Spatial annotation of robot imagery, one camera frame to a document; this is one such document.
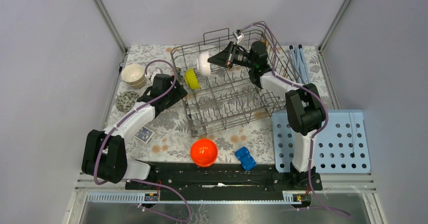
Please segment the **plain beige bowl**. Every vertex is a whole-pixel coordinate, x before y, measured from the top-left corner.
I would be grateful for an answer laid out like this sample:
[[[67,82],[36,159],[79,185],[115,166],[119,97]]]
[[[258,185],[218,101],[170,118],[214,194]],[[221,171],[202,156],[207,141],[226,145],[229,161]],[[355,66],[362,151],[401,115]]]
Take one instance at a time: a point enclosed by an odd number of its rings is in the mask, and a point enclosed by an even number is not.
[[[134,89],[139,89],[142,88],[145,84],[146,84],[147,79],[143,79],[141,82],[137,83],[137,84],[129,84],[126,83],[127,86],[134,88]]]

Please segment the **yellow-green bowl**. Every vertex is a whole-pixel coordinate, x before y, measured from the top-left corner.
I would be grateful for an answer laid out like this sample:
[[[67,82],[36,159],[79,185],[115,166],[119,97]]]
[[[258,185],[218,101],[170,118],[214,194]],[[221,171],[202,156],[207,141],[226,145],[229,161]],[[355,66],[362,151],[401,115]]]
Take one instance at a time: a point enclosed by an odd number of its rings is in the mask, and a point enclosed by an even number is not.
[[[192,90],[200,89],[194,69],[189,69],[185,72],[184,79],[188,87]]]

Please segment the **plain white bowl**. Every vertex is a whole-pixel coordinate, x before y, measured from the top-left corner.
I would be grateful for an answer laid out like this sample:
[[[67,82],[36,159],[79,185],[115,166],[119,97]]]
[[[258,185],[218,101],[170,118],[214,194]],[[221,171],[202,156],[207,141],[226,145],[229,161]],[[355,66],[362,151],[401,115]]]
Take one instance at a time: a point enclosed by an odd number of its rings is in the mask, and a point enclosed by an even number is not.
[[[209,59],[209,52],[205,51],[205,52],[202,52],[196,60],[198,72],[205,77],[211,76],[211,67],[210,67],[210,63],[208,62],[208,59]]]

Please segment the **beige bowl with leaf pattern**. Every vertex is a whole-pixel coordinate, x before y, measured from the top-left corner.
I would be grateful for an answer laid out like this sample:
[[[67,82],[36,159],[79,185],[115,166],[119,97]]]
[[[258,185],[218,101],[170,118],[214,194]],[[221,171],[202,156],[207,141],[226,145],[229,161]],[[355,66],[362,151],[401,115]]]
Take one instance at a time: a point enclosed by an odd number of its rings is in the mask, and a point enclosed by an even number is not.
[[[129,85],[136,85],[145,80],[145,68],[140,64],[126,66],[121,72],[121,78]]]

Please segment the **pink patterned bowl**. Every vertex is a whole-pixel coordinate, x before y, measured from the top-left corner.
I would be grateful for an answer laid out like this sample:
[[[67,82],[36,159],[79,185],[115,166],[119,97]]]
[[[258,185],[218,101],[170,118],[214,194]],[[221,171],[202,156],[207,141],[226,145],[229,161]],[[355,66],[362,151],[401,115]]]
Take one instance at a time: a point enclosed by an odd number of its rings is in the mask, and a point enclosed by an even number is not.
[[[126,113],[134,107],[139,97],[140,95],[134,91],[123,92],[117,97],[115,106],[118,111]]]

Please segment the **grey wire dish rack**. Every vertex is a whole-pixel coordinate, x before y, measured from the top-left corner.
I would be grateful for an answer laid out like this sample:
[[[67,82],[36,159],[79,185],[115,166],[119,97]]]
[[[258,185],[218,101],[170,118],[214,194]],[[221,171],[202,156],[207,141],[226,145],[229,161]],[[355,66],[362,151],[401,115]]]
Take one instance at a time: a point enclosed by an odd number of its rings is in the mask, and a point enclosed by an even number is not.
[[[174,66],[181,70],[180,83],[188,92],[182,103],[193,137],[245,125],[286,107],[285,100],[251,83],[248,68],[212,65],[211,76],[200,75],[198,56],[205,51],[215,55],[234,40],[232,31],[222,28],[204,33],[202,41],[179,45],[171,51]],[[200,89],[192,90],[186,84],[184,75],[189,69],[194,69]]]

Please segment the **orange bowl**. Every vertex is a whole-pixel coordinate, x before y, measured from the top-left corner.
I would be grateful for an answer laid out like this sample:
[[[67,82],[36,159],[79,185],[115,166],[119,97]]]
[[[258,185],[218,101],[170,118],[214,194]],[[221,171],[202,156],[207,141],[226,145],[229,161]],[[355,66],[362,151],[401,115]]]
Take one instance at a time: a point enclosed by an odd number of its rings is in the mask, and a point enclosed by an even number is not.
[[[190,157],[199,167],[209,167],[213,165],[218,156],[217,145],[209,139],[199,139],[190,148]]]

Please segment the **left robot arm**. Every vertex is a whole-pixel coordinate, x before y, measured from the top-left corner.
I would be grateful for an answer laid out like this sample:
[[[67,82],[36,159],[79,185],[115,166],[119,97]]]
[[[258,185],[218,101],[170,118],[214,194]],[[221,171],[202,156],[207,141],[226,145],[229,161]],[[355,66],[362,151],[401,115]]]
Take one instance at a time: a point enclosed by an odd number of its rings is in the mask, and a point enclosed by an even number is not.
[[[187,95],[175,76],[156,74],[153,84],[139,97],[133,108],[104,130],[92,130],[86,137],[82,172],[93,176],[97,185],[137,179],[144,189],[156,184],[156,175],[146,163],[127,160],[126,143],[161,112]]]

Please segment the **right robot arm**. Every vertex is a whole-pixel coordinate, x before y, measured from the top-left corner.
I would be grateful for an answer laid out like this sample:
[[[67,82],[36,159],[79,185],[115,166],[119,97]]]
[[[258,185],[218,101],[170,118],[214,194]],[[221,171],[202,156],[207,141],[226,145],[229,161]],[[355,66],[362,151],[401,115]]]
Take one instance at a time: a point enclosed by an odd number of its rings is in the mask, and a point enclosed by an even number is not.
[[[317,87],[303,85],[280,76],[268,64],[267,46],[254,42],[249,51],[229,42],[215,55],[202,53],[197,60],[200,74],[210,75],[211,65],[230,69],[234,65],[248,68],[249,79],[260,89],[265,89],[286,102],[287,119],[295,134],[295,152],[290,169],[290,185],[297,190],[309,184],[307,171],[313,168],[312,155],[316,135],[328,123],[327,109],[319,97]]]

